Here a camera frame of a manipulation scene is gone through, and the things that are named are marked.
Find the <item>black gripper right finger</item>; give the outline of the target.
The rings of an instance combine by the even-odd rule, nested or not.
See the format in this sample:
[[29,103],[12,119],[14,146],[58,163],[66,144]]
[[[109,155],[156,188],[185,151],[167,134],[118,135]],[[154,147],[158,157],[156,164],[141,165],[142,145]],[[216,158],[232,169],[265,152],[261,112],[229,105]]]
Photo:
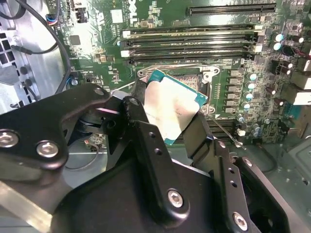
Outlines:
[[218,233],[307,233],[306,224],[247,157],[235,161],[202,114],[184,130],[192,165],[210,175],[212,221]]

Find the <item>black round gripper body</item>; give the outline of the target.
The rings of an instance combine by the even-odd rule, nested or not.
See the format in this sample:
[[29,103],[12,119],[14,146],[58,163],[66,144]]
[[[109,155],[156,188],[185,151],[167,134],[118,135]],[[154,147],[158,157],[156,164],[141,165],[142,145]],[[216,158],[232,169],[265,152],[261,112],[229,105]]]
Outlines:
[[216,211],[212,179],[177,161],[173,167],[190,201],[189,217],[176,228],[155,222],[138,162],[129,159],[69,192],[57,207],[53,233],[226,233]]

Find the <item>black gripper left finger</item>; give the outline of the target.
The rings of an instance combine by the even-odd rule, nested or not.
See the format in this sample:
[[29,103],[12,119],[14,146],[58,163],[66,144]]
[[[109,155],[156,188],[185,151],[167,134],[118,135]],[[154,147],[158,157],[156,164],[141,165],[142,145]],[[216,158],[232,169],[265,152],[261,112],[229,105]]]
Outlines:
[[150,213],[165,228],[180,226],[190,203],[157,126],[143,105],[146,84],[122,99],[95,84],[84,84],[0,117],[0,178],[48,186],[56,183],[69,158],[68,147],[99,130],[107,135],[107,171],[129,159],[138,162]]

